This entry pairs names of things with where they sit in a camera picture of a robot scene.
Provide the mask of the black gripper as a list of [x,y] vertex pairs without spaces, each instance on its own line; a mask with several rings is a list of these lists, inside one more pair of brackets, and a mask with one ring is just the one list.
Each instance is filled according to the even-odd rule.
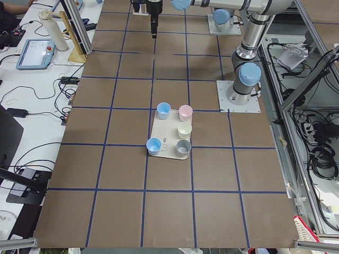
[[[163,11],[163,1],[146,0],[146,9],[148,13],[161,13]],[[150,19],[151,36],[153,39],[157,38],[158,16],[158,14],[152,14]]]

